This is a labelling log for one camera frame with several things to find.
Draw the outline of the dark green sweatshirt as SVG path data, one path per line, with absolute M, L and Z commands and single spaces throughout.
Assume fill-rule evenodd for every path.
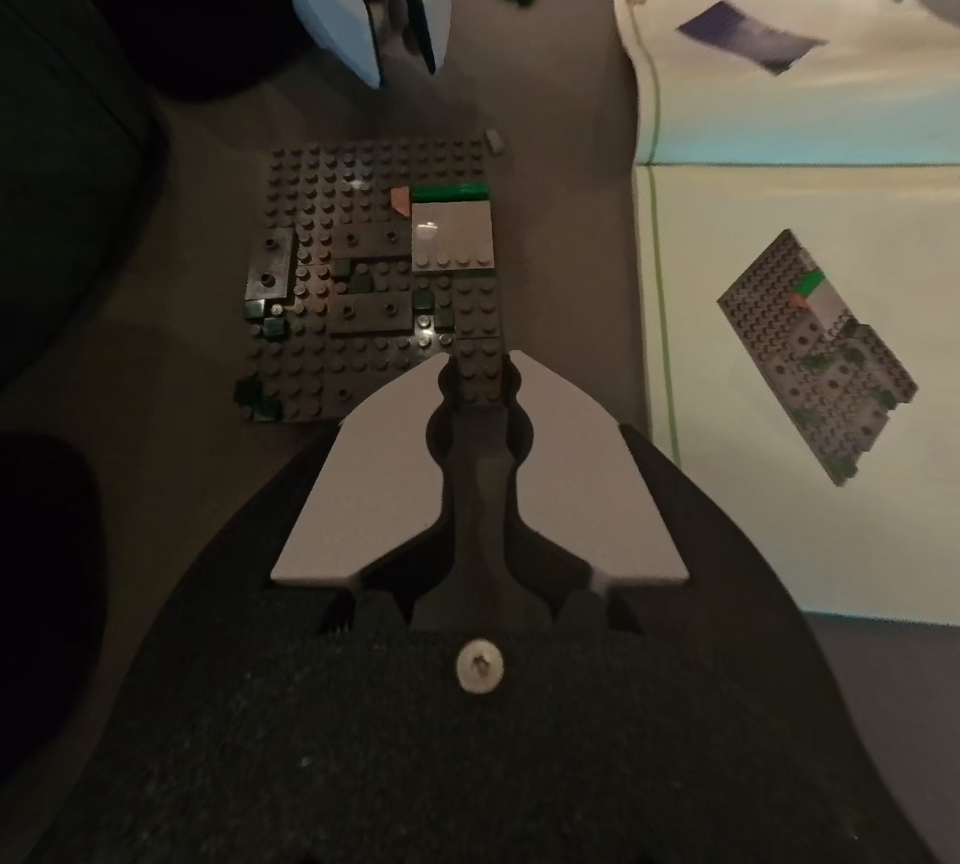
M 1 380 L 35 363 L 149 210 L 166 136 L 91 0 L 1 0 Z

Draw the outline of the open instruction booklet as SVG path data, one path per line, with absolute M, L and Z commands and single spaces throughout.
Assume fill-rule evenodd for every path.
M 958 10 L 613 6 L 652 442 L 804 609 L 958 626 Z

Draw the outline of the grey studded baseplate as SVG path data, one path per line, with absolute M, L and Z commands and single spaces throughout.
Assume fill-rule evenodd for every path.
M 392 187 L 490 186 L 486 155 L 480 138 L 385 138 L 279 148 L 266 165 L 264 224 L 258 230 L 295 231 L 292 286 L 300 263 L 332 258 L 330 233 L 337 224 L 406 220 L 412 231 L 412 214 L 404 218 L 390 206 Z M 431 275 L 450 275 L 454 281 L 455 340 L 445 355 L 456 374 L 456 400 L 468 409 L 493 407 L 501 401 L 503 370 L 497 270 Z

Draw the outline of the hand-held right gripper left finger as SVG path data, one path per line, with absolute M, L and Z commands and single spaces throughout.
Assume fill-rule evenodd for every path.
M 433 528 L 444 477 L 428 426 L 445 400 L 435 355 L 361 402 L 330 452 L 270 572 L 288 587 L 349 587 Z

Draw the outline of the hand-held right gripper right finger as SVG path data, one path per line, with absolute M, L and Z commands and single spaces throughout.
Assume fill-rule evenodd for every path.
M 616 419 L 529 355 L 511 352 L 510 365 L 519 375 L 518 409 L 532 427 L 515 473 L 521 527 L 558 549 L 574 589 L 688 582 Z

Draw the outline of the dark grey brick plate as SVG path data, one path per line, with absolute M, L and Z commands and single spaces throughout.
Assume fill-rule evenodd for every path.
M 341 223 L 331 230 L 332 258 L 411 258 L 411 224 L 406 220 Z
M 410 292 L 346 294 L 332 299 L 326 319 L 331 335 L 409 334 L 414 315 Z
M 291 293 L 296 232 L 262 228 L 254 234 L 246 276 L 246 301 L 284 301 Z

